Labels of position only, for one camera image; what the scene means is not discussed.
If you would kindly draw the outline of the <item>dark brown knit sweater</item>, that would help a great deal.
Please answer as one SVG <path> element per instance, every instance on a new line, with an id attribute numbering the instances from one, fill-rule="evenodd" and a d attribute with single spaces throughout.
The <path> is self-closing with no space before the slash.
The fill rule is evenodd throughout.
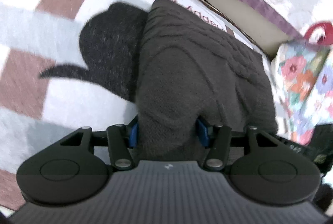
<path id="1" fill-rule="evenodd" d="M 261 54 L 169 0 L 156 0 L 140 43 L 135 103 L 141 160 L 201 160 L 198 117 L 276 134 L 275 105 Z"/>

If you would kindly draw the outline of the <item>floral patchwork quilt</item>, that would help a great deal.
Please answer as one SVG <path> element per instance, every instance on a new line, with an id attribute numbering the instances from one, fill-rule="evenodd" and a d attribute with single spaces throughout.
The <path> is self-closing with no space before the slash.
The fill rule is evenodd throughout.
<path id="1" fill-rule="evenodd" d="M 292 141 L 308 145 L 317 125 L 332 123 L 332 47 L 293 41 L 271 63 Z"/>

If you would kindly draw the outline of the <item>checkered plush dog blanket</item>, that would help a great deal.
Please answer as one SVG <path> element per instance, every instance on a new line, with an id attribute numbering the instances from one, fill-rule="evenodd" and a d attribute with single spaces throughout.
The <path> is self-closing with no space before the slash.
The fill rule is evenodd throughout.
<path id="1" fill-rule="evenodd" d="M 91 126 L 103 130 L 126 124 L 137 110 L 97 84 L 40 78 L 58 64 L 91 68 L 80 52 L 79 35 L 89 18 L 114 2 L 148 10 L 154 0 L 1 0 L 1 211 L 10 215 L 24 199 L 16 183 L 20 164 L 69 132 Z M 203 20 L 269 55 L 200 0 L 174 0 Z"/>

